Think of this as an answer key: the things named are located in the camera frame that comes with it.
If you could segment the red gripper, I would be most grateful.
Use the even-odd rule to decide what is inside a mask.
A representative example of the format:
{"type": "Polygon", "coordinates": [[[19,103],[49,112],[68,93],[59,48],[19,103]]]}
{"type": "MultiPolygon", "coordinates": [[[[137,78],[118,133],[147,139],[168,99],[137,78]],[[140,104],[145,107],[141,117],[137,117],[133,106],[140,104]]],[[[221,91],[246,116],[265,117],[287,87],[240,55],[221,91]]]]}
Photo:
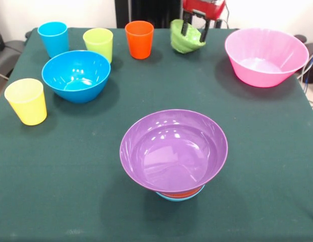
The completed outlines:
{"type": "Polygon", "coordinates": [[[205,19],[205,26],[200,35],[200,42],[206,41],[206,36],[211,20],[217,20],[225,8],[226,1],[204,1],[204,0],[185,0],[183,7],[183,24],[181,34],[186,36],[189,24],[192,23],[192,16],[205,19]]]}

